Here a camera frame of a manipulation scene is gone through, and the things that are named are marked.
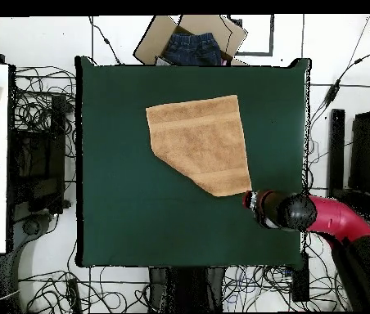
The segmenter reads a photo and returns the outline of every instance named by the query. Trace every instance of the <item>green table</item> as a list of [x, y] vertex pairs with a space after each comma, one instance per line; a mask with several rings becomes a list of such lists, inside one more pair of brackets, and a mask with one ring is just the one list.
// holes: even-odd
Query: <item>green table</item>
[[301, 191], [308, 63], [93, 66], [76, 57], [78, 265], [300, 265], [299, 233], [261, 228], [241, 195], [213, 197], [154, 156], [146, 107], [237, 94], [252, 188]]

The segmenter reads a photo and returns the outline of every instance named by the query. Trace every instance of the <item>brown towel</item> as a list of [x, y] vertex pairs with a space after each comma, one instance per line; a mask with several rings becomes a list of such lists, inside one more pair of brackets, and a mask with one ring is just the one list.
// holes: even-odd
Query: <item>brown towel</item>
[[250, 190], [237, 96], [146, 108], [155, 155], [214, 196]]

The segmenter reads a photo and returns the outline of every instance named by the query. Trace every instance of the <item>wire bundle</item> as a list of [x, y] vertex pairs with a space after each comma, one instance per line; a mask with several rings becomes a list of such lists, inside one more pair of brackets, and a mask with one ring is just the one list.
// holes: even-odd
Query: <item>wire bundle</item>
[[307, 236], [306, 249], [310, 262], [314, 259], [323, 265], [325, 276], [316, 277], [310, 272], [309, 287], [311, 290], [319, 291], [318, 294], [311, 294], [307, 303], [294, 303], [291, 300], [291, 269], [288, 267], [257, 266], [257, 267], [234, 267], [234, 277], [225, 276], [223, 281], [223, 305], [226, 312], [249, 312], [255, 309], [257, 302], [266, 293], [277, 293], [287, 305], [288, 311], [321, 312], [325, 303], [329, 303], [326, 311], [335, 311], [340, 307], [344, 311], [350, 310], [348, 298], [344, 294], [342, 283], [329, 274], [327, 264], [321, 258], [324, 252], [324, 244], [318, 253], [312, 247], [312, 234]]
[[[363, 30], [362, 30], [360, 36], [359, 36], [359, 40], [358, 40], [357, 44], [355, 45], [355, 49], [352, 53], [352, 56], [350, 58], [350, 62], [348, 63], [346, 69], [342, 72], [341, 76], [335, 81], [335, 83], [331, 85], [331, 87], [329, 88], [329, 90], [327, 92], [327, 95], [325, 96], [324, 100], [322, 101], [322, 103], [320, 104], [318, 109], [314, 112], [314, 115], [311, 119], [311, 124], [309, 126], [309, 135], [308, 135], [309, 136], [309, 147], [310, 147], [310, 144], [311, 144], [311, 148], [309, 149], [308, 154], [312, 155], [315, 152], [315, 150], [317, 149], [318, 155], [315, 159], [309, 161], [309, 167], [308, 167], [308, 172], [309, 172], [309, 175], [310, 175], [309, 190], [312, 189], [313, 182], [314, 182], [314, 177], [313, 177], [312, 171], [310, 169], [311, 165], [318, 163], [319, 160], [323, 156], [327, 155], [327, 152], [322, 154], [322, 155], [320, 154], [320, 152], [318, 150], [318, 143], [312, 138], [313, 126], [318, 121], [318, 119], [322, 117], [322, 115], [324, 114], [324, 112], [326, 111], [328, 106], [335, 100], [336, 95], [337, 95], [337, 93], [339, 92], [339, 89], [340, 89], [341, 80], [344, 77], [344, 75], [348, 72], [348, 70], [351, 69], [354, 65], [357, 65], [360, 62], [362, 62], [365, 59], [370, 57], [370, 53], [369, 53], [366, 56], [363, 56], [362, 58], [359, 58], [356, 61], [352, 62], [352, 60], [354, 58], [354, 55], [355, 55], [355, 52], [357, 51], [357, 47], [359, 46], [359, 42], [361, 41], [361, 38], [363, 37], [364, 30], [367, 27], [367, 24], [368, 24], [369, 20], [370, 20], [370, 16], [368, 16], [368, 18], [366, 19], [365, 25], [363, 27]], [[349, 146], [352, 143], [353, 142], [345, 143], [344, 146]]]
[[[40, 75], [39, 71], [43, 69], [54, 69], [54, 72], [49, 74]], [[51, 86], [46, 87], [47, 81], [50, 80], [68, 80], [68, 84], [65, 87]], [[66, 135], [67, 140], [65, 141], [66, 149], [65, 156], [70, 159], [74, 159], [75, 163], [75, 150], [74, 140], [76, 129], [74, 126], [73, 118], [74, 104], [75, 104], [75, 76], [69, 71], [60, 69], [55, 66], [42, 66], [42, 67], [22, 67], [16, 71], [16, 93], [15, 93], [15, 114], [14, 114], [14, 127], [16, 130], [25, 130], [29, 132], [47, 133], [51, 137], [56, 134], [53, 133], [51, 127], [51, 120], [54, 116], [54, 110], [52, 109], [52, 97], [53, 96], [64, 96], [66, 100], [65, 109], [65, 128], [60, 129]], [[28, 87], [19, 87], [23, 82], [28, 81]], [[22, 156], [23, 162], [20, 164], [21, 167], [29, 168], [29, 176], [31, 174], [32, 167], [37, 164], [32, 162], [32, 147], [31, 143], [22, 143], [21, 149], [24, 153]], [[73, 178], [68, 181], [68, 186], [64, 192], [70, 187], [74, 181]]]
[[[75, 293], [71, 291], [68, 286], [68, 281], [70, 279], [75, 279], [79, 288], [86, 289], [88, 291], [88, 295], [86, 297], [79, 298], [80, 302], [82, 303], [82, 310], [81, 312], [90, 312], [91, 307], [96, 305], [97, 303], [103, 303], [103, 306], [109, 313], [126, 313], [129, 309], [136, 305], [137, 303], [141, 303], [147, 309], [151, 309], [155, 312], [158, 311], [157, 308], [152, 307], [149, 303], [149, 298], [147, 297], [148, 289], [151, 287], [150, 283], [144, 283], [144, 287], [142, 290], [135, 290], [134, 296], [136, 298], [135, 301], [128, 304], [127, 298], [118, 291], [105, 291], [102, 287], [102, 273], [105, 271], [106, 267], [103, 267], [101, 273], [99, 275], [99, 286], [100, 290], [96, 289], [92, 286], [91, 281], [82, 281], [80, 280], [71, 270], [70, 270], [70, 259], [73, 257], [74, 250], [76, 248], [77, 241], [74, 243], [73, 250], [67, 260], [67, 271], [53, 271], [49, 273], [44, 273], [41, 275], [31, 276], [28, 278], [24, 278], [19, 280], [19, 282], [23, 281], [43, 281], [44, 284], [42, 287], [37, 290], [34, 297], [27, 303], [25, 310], [27, 313], [48, 313], [48, 314], [74, 314], [74, 304], [75, 300], [73, 297]], [[39, 277], [43, 276], [50, 276], [46, 280], [38, 280]], [[110, 304], [106, 301], [110, 295], [117, 297], [118, 303], [116, 306], [111, 307]], [[45, 301], [45, 307], [41, 307], [38, 310], [33, 310], [33, 305], [37, 301]]]

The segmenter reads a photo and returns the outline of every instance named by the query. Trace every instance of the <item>black cable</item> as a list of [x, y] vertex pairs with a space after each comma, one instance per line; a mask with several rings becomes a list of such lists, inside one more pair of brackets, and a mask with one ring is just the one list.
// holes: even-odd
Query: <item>black cable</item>
[[89, 307], [88, 307], [88, 313], [90, 313], [90, 291], [91, 291], [91, 288], [92, 288], [92, 284], [91, 284], [91, 281], [92, 281], [92, 268], [90, 267], [89, 268], [89, 300], [88, 300], [88, 304], [89, 304]]
[[98, 30], [99, 30], [99, 33], [101, 34], [101, 36], [102, 36], [102, 38], [103, 38], [103, 42], [104, 42], [104, 43], [106, 43], [106, 44], [110, 47], [110, 49], [112, 50], [112, 54], [114, 55], [114, 58], [115, 58], [116, 62], [118, 63], [118, 65], [121, 65], [120, 60], [118, 59], [118, 57], [116, 56], [116, 54], [115, 54], [115, 52], [114, 52], [114, 48], [112, 48], [112, 46], [111, 46], [110, 40], [108, 40], [108, 39], [105, 37], [105, 35], [103, 34], [103, 32], [102, 32], [101, 28], [99, 28], [97, 25], [95, 25], [95, 24], [92, 22], [92, 18], [91, 18], [90, 16], [88, 16], [88, 18], [89, 18], [89, 23], [90, 23], [90, 25], [91, 25], [93, 28], [96, 28], [96, 29], [98, 29]]
[[[89, 294], [86, 298], [80, 298], [80, 302], [84, 306], [86, 306], [82, 309], [82, 312], [90, 312], [91, 306], [96, 304], [96, 303], [103, 303], [106, 310], [109, 313], [112, 313], [114, 310], [119, 309], [122, 304], [124, 304], [124, 310], [122, 312], [126, 312], [126, 311], [128, 311], [128, 309], [130, 307], [132, 307], [135, 303], [138, 303], [138, 302], [145, 305], [146, 307], [150, 307], [151, 309], [156, 310], [156, 308], [154, 308], [150, 305], [150, 303], [148, 302], [147, 297], [145, 297], [146, 290], [150, 287], [151, 284], [146, 284], [146, 286], [144, 287], [144, 289], [142, 291], [142, 296], [139, 298], [138, 301], [128, 305], [127, 304], [127, 299], [125, 298], [125, 296], [122, 295], [122, 293], [116, 292], [116, 291], [106, 291], [106, 292], [103, 291], [103, 288], [102, 288], [102, 273], [105, 270], [105, 267], [102, 269], [101, 274], [99, 276], [99, 283], [100, 283], [100, 286], [101, 286], [101, 292], [100, 293], [98, 293], [95, 290], [95, 288], [93, 288], [93, 286], [90, 283], [90, 278], [89, 278], [89, 282], [84, 282], [84, 281], [79, 280], [79, 278], [75, 274], [73, 274], [73, 272], [71, 272], [71, 270], [70, 270], [70, 259], [74, 254], [74, 250], [76, 248], [76, 245], [77, 245], [77, 241], [75, 241], [74, 247], [73, 247], [73, 249], [70, 253], [69, 258], [67, 259], [67, 270], [68, 271], [62, 271], [62, 270], [52, 271], [52, 272], [43, 273], [43, 274], [40, 274], [40, 275], [34, 275], [34, 276], [31, 276], [31, 277], [19, 280], [19, 281], [32, 280], [32, 279], [37, 278], [39, 276], [50, 276], [50, 275], [60, 274], [57, 279], [47, 278], [47, 280], [44, 282], [44, 285], [37, 291], [37, 293], [34, 295], [34, 297], [28, 302], [27, 312], [32, 312], [32, 311], [30, 311], [30, 308], [32, 307], [34, 302], [39, 300], [40, 298], [42, 298], [42, 299], [44, 299], [44, 301], [47, 303], [48, 306], [39, 310], [39, 311], [37, 311], [37, 312], [35, 312], [35, 313], [41, 313], [41, 312], [47, 312], [47, 311], [49, 311], [50, 314], [56, 314], [56, 313], [71, 314], [71, 313], [73, 313], [73, 310], [71, 308], [73, 307], [75, 302], [72, 302], [72, 293], [69, 291], [69, 289], [67, 287], [67, 282], [68, 282], [69, 278], [74, 278], [76, 280], [77, 285], [82, 285], [85, 288], [87, 288], [88, 291], [89, 291]], [[62, 293], [56, 287], [56, 283], [65, 284], [65, 286], [66, 286], [65, 293]], [[56, 303], [54, 303], [54, 304], [51, 303], [51, 301], [47, 297], [47, 295], [51, 295], [56, 300]], [[110, 307], [108, 305], [108, 303], [106, 302], [106, 298], [110, 295], [115, 295], [118, 298], [119, 302], [118, 302], [118, 305], [116, 307]], [[91, 302], [91, 298], [97, 298], [97, 301], [96, 302]], [[63, 307], [63, 303], [67, 303], [70, 308], [65, 309]]]
[[51, 234], [54, 230], [56, 230], [59, 217], [60, 217], [60, 214], [57, 214], [56, 225], [54, 226], [54, 228], [51, 231], [47, 231], [45, 234]]
[[[233, 31], [230, 30], [230, 28], [228, 26], [226, 26], [226, 23], [224, 22], [224, 19], [221, 15], [219, 15], [219, 17], [221, 18], [221, 21], [223, 22], [224, 26], [228, 29], [229, 31], [229, 35], [228, 35], [228, 44], [230, 43], [230, 38], [232, 37], [232, 34], [233, 34]], [[226, 54], [228, 54], [228, 45], [226, 46]]]
[[85, 56], [86, 58], [88, 58], [95, 66], [97, 66], [97, 62], [91, 58], [90, 56]]
[[[322, 290], [322, 292], [311, 295], [310, 300], [307, 303], [292, 303], [291, 299], [286, 298], [285, 295], [289, 295], [289, 297], [291, 297], [292, 291], [291, 283], [282, 282], [282, 279], [284, 279], [286, 269], [285, 267], [272, 267], [272, 266], [256, 267], [250, 280], [247, 280], [246, 278], [247, 267], [237, 267], [235, 272], [235, 278], [231, 278], [229, 276], [224, 277], [222, 302], [234, 304], [236, 307], [236, 302], [237, 300], [239, 300], [239, 295], [241, 295], [242, 293], [247, 294], [249, 292], [248, 291], [249, 288], [252, 289], [257, 288], [259, 289], [259, 291], [255, 293], [255, 297], [251, 299], [249, 304], [244, 303], [243, 299], [240, 298], [243, 306], [242, 309], [244, 312], [248, 312], [250, 308], [256, 304], [256, 301], [259, 299], [259, 296], [263, 294], [265, 291], [277, 292], [282, 297], [284, 303], [287, 305], [287, 310], [290, 311], [296, 311], [296, 309], [292, 307], [292, 305], [295, 305], [299, 310], [302, 311], [320, 312], [321, 308], [318, 305], [318, 303], [330, 303], [331, 306], [329, 307], [329, 310], [335, 311], [339, 300], [336, 301], [335, 299], [328, 298], [327, 295], [333, 293], [334, 290], [337, 291], [341, 287], [341, 285], [338, 285], [338, 283], [336, 283], [336, 285], [333, 285], [332, 287], [332, 278], [329, 276], [327, 264], [322, 259], [322, 254], [324, 252], [324, 244], [320, 237], [319, 241], [322, 245], [322, 250], [317, 252], [312, 248], [312, 235], [308, 233], [305, 246], [313, 255], [313, 257], [310, 256], [310, 258], [319, 258], [319, 261], [323, 264], [326, 275], [316, 278], [310, 272], [310, 275], [313, 277], [313, 279], [310, 281], [309, 287], [311, 289], [320, 289]], [[257, 274], [259, 274], [259, 271], [262, 271], [261, 277], [260, 279], [257, 279]], [[316, 282], [321, 282], [326, 287], [313, 286], [312, 284]]]
[[314, 183], [314, 176], [312, 173], [312, 170], [310, 169], [310, 165], [307, 167], [307, 173], [310, 175], [310, 184], [308, 185], [308, 190], [312, 189], [313, 183]]
[[69, 185], [64, 189], [64, 191], [62, 191], [62, 192], [61, 192], [61, 194], [59, 194], [59, 195], [58, 195], [54, 200], [52, 200], [51, 202], [49, 202], [49, 203], [48, 203], [48, 205], [47, 205], [47, 206], [45, 206], [45, 209], [47, 209], [47, 208], [48, 208], [49, 206], [51, 206], [54, 202], [56, 202], [58, 199], [60, 199], [62, 195], [64, 195], [64, 193], [67, 191], [67, 189], [69, 189], [69, 188], [70, 188], [71, 183], [72, 183], [72, 182], [76, 182], [76, 181], [74, 181], [74, 178], [75, 178], [75, 177], [76, 177], [76, 173], [74, 173], [74, 175], [73, 175], [72, 179], [68, 181], [68, 182], [70, 182], [70, 183], [69, 183]]
[[338, 271], [335, 273], [335, 277], [334, 277], [334, 286], [335, 286], [336, 299], [338, 300], [338, 302], [341, 305], [342, 309], [347, 312], [348, 310], [345, 308], [344, 304], [341, 301], [341, 298], [339, 297], [339, 291], [338, 291], [339, 285], [337, 284], [337, 277], [338, 277]]
[[[140, 290], [135, 290], [134, 291], [134, 296], [136, 297], [136, 299], [137, 299], [137, 301], [135, 302], [135, 303], [141, 303], [144, 307], [146, 307], [147, 308], [147, 310], [152, 310], [152, 311], [154, 311], [154, 312], [158, 312], [159, 311], [159, 308], [156, 308], [156, 307], [154, 307], [151, 303], [150, 303], [150, 301], [149, 301], [149, 299], [147, 298], [147, 289], [149, 289], [152, 285], [162, 285], [162, 284], [159, 284], [159, 283], [151, 283], [151, 284], [148, 284], [148, 285], [146, 285], [144, 288], [143, 288], [143, 290], [142, 291], [140, 291]], [[138, 296], [137, 296], [137, 292], [139, 292], [139, 293], [141, 293], [142, 294], [142, 296], [139, 298]]]
[[125, 307], [125, 309], [121, 313], [126, 313], [128, 311], [128, 309], [131, 308], [133, 305], [135, 305], [136, 303], [141, 302], [141, 299], [142, 299], [143, 295], [146, 294], [146, 291], [147, 291], [148, 288], [150, 288], [150, 286], [151, 286], [150, 284], [145, 285], [143, 290], [142, 290], [142, 296], [140, 298], [137, 298], [137, 296], [136, 296], [137, 300], [134, 301], [133, 303], [130, 303], [127, 307]]
[[[342, 78], [344, 77], [344, 75], [346, 74], [346, 72], [348, 72], [348, 70], [350, 69], [350, 68], [352, 68], [354, 65], [357, 65], [357, 64], [359, 64], [361, 61], [364, 61], [365, 59], [367, 59], [367, 58], [369, 58], [370, 57], [370, 53], [369, 54], [367, 54], [366, 56], [363, 56], [362, 58], [359, 58], [359, 59], [357, 59], [356, 61], [354, 61], [353, 63], [351, 63], [351, 61], [352, 61], [352, 59], [353, 59], [353, 57], [354, 57], [354, 54], [355, 54], [355, 52], [356, 52], [356, 50], [357, 50], [357, 46], [359, 45], [359, 41], [360, 41], [360, 39], [362, 38], [362, 36], [363, 36], [363, 32], [361, 33], [361, 35], [360, 35], [360, 38], [359, 38], [359, 40], [358, 40], [358, 42], [357, 42], [357, 45], [355, 46], [355, 49], [354, 49], [354, 52], [353, 52], [353, 55], [352, 55], [352, 57], [351, 57], [351, 59], [350, 59], [350, 63], [348, 64], [348, 66], [346, 67], [346, 69], [344, 70], [344, 72], [342, 72], [342, 74], [341, 74], [341, 76], [335, 81], [335, 83], [334, 84], [332, 84], [331, 86], [330, 86], [330, 88], [329, 88], [329, 90], [328, 90], [328, 92], [327, 92], [327, 95], [325, 96], [325, 99], [323, 100], [323, 102], [325, 103], [325, 106], [324, 106], [324, 109], [323, 109], [323, 111], [322, 111], [322, 113], [318, 116], [318, 117], [314, 117], [317, 113], [318, 113], [318, 111], [323, 107], [323, 103], [318, 107], [318, 109], [316, 110], [316, 112], [315, 112], [315, 114], [314, 114], [314, 116], [313, 116], [313, 119], [312, 119], [312, 123], [310, 124], [310, 127], [309, 127], [309, 140], [311, 140], [312, 138], [311, 138], [311, 132], [312, 132], [312, 128], [313, 128], [313, 125], [316, 123], [316, 121], [323, 115], [323, 113], [326, 111], [326, 109], [328, 108], [328, 106], [335, 100], [335, 98], [336, 98], [336, 95], [337, 95], [337, 93], [339, 92], [339, 88], [340, 88], [340, 82], [341, 82], [341, 80], [342, 80]], [[320, 158], [322, 157], [322, 156], [324, 156], [324, 155], [319, 155], [312, 163], [317, 163], [319, 160], [320, 160]]]
[[[351, 142], [348, 142], [348, 143], [345, 143], [344, 144], [344, 147], [346, 147], [346, 146], [349, 146], [349, 145], [352, 145], [354, 142], [353, 141], [351, 141]], [[310, 161], [310, 163], [309, 163], [309, 170], [310, 170], [310, 166], [312, 165], [312, 164], [316, 164], [316, 163], [318, 163], [319, 162], [319, 160], [320, 160], [320, 158], [322, 158], [323, 156], [325, 156], [325, 155], [328, 155], [329, 154], [329, 152], [326, 152], [326, 153], [324, 153], [324, 154], [322, 154], [322, 155], [319, 155], [317, 158], [315, 158], [313, 161]]]
[[305, 14], [303, 14], [303, 26], [301, 27], [301, 54], [300, 54], [301, 58], [303, 58], [304, 47], [305, 47]]
[[76, 143], [75, 136], [76, 136], [76, 129], [73, 130], [73, 132], [71, 133], [71, 139], [73, 140], [74, 144]]
[[[57, 71], [51, 72], [45, 76], [39, 76], [38, 70], [41, 68], [37, 67], [29, 67], [29, 68], [20, 68], [16, 73], [17, 79], [28, 79], [29, 86], [25, 89], [17, 88], [16, 89], [16, 112], [15, 112], [15, 127], [17, 129], [25, 129], [30, 132], [48, 132], [52, 137], [56, 134], [52, 133], [51, 130], [51, 117], [54, 114], [52, 109], [52, 100], [51, 97], [54, 95], [65, 96], [66, 98], [66, 113], [70, 113], [74, 111], [74, 84], [73, 81], [70, 79], [72, 73], [59, 69], [57, 67], [53, 67]], [[32, 76], [25, 76], [21, 77], [20, 73], [29, 73], [32, 71]], [[62, 87], [49, 87], [48, 89], [44, 88], [43, 80], [47, 78], [56, 77], [58, 74], [64, 74], [70, 81], [70, 84]], [[66, 141], [66, 147], [69, 149], [69, 153], [65, 153], [66, 157], [71, 159], [75, 159], [75, 154], [73, 153], [73, 142], [74, 135], [75, 135], [75, 128], [73, 122], [65, 117], [65, 128], [59, 129], [63, 131], [64, 134], [67, 136], [68, 140]], [[33, 167], [40, 163], [41, 161], [45, 160], [46, 157], [44, 156], [41, 159], [37, 159], [36, 162], [32, 162], [32, 154], [30, 151], [32, 150], [31, 145], [28, 145], [28, 148], [25, 148], [24, 155], [22, 155], [22, 159], [25, 160], [25, 156], [28, 155], [30, 158], [30, 165], [28, 175], [32, 173]], [[65, 188], [65, 190], [56, 196], [53, 201], [49, 202], [45, 208], [54, 204], [58, 199], [61, 198], [61, 195], [65, 193], [67, 189], [69, 189], [71, 182]]]
[[50, 66], [50, 65], [49, 66], [26, 66], [26, 67], [18, 67], [17, 69], [18, 69], [16, 71], [17, 74], [21, 72], [30, 71], [30, 70], [36, 70], [36, 69], [56, 69], [60, 71], [59, 73], [67, 74], [68, 76], [71, 76], [71, 77], [76, 77], [76, 75], [71, 73], [70, 71], [64, 70], [60, 67]]
[[[241, 301], [241, 305], [242, 305], [242, 307], [244, 307], [244, 303], [243, 303], [243, 300], [241, 299], [241, 292], [242, 292], [242, 289], [241, 289], [241, 277], [242, 277], [242, 275], [243, 275], [243, 273], [245, 273], [245, 276], [246, 276], [246, 269], [247, 269], [247, 266], [246, 267], [243, 267], [243, 268], [241, 268], [240, 266], [236, 266], [236, 271], [235, 271], [235, 279], [236, 279], [236, 281], [238, 281], [238, 283], [240, 283], [239, 284], [239, 294], [238, 294], [238, 297], [239, 297], [239, 299], [240, 299], [240, 301]], [[239, 279], [237, 279], [237, 273], [238, 273], [238, 271], [239, 270], [241, 270], [241, 275], [240, 275], [240, 277], [239, 277]], [[236, 302], [234, 303], [234, 312], [236, 311], [236, 306], [237, 306], [237, 300], [236, 300]]]
[[325, 251], [325, 245], [323, 244], [322, 237], [320, 237], [319, 235], [316, 235], [316, 237], [318, 238], [320, 244], [322, 245], [322, 252], [320, 252], [320, 254], [318, 255], [318, 257], [321, 257], [323, 252]]

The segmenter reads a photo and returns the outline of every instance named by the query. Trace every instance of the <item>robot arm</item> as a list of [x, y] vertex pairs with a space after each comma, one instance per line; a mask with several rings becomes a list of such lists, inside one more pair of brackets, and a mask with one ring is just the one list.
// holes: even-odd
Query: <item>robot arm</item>
[[370, 226], [357, 213], [337, 200], [280, 191], [248, 191], [243, 204], [268, 229], [322, 236], [353, 309], [370, 311]]

